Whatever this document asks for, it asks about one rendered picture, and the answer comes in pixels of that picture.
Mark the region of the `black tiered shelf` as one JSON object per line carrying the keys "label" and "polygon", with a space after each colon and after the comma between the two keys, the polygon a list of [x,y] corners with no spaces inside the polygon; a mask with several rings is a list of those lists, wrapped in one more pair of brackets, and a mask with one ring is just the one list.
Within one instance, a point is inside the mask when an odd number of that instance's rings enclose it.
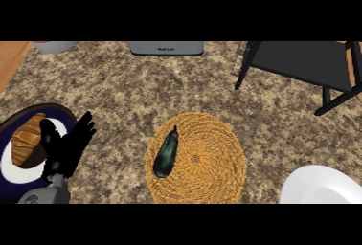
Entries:
{"label": "black tiered shelf", "polygon": [[235,89],[241,88],[250,67],[322,87],[316,116],[362,93],[359,41],[250,41]]}

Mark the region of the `pale grey container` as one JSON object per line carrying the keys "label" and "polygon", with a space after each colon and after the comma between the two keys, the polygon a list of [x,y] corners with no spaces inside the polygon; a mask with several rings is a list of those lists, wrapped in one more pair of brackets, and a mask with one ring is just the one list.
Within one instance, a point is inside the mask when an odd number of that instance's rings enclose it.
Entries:
{"label": "pale grey container", "polygon": [[77,44],[77,41],[47,41],[35,42],[34,46],[44,54],[59,54],[68,51]]}

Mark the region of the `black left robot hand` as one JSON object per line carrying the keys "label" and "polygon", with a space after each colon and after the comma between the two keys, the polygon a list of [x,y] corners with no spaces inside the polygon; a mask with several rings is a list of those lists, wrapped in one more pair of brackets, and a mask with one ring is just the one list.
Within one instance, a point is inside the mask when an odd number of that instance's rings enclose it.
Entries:
{"label": "black left robot hand", "polygon": [[59,174],[65,179],[74,175],[83,151],[96,132],[92,114],[86,112],[77,121],[72,131],[64,136],[49,119],[41,119],[41,146],[47,153],[41,178],[50,182],[52,176]]}

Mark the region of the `dark blue white plate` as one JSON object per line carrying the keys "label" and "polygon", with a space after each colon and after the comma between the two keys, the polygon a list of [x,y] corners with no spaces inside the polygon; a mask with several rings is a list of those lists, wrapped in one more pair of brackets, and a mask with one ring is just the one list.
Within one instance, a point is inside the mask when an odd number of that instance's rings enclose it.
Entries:
{"label": "dark blue white plate", "polygon": [[0,123],[0,203],[15,203],[28,191],[49,185],[41,179],[44,150],[37,148],[22,166],[15,165],[12,159],[13,134],[38,113],[46,114],[61,136],[72,131],[77,123],[71,110],[56,103],[41,103],[24,108]]}

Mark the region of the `brown croissant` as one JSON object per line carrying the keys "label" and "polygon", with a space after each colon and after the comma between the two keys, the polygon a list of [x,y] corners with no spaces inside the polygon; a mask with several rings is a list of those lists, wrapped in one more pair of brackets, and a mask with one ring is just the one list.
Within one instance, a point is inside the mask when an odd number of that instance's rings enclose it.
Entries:
{"label": "brown croissant", "polygon": [[12,161],[22,169],[35,167],[47,158],[47,153],[41,145],[40,128],[40,121],[44,117],[44,113],[37,113],[13,133]]}

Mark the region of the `round woven yellow placemat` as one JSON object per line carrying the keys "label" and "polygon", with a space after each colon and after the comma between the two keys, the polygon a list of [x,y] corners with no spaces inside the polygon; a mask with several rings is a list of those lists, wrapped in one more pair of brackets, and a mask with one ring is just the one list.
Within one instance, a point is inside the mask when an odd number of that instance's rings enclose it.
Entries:
{"label": "round woven yellow placemat", "polygon": [[[174,167],[165,178],[152,164],[167,134],[179,132]],[[230,126],[214,115],[185,112],[157,128],[148,142],[145,177],[155,203],[226,204],[239,201],[247,179],[247,157]]]}

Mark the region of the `grey appliance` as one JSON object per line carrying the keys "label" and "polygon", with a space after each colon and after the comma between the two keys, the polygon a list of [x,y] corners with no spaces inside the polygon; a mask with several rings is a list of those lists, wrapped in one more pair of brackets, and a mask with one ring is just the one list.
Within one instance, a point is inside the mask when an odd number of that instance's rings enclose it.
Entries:
{"label": "grey appliance", "polygon": [[202,41],[129,41],[136,56],[198,56],[204,53]]}

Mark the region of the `dark green eggplant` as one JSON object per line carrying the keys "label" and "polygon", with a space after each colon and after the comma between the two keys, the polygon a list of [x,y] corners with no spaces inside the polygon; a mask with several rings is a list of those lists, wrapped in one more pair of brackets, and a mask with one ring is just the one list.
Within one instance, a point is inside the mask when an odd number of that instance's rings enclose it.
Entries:
{"label": "dark green eggplant", "polygon": [[155,160],[154,160],[152,172],[158,178],[165,178],[173,171],[177,149],[179,149],[179,131],[176,128],[173,128],[173,130],[167,134],[163,146],[158,150]]}

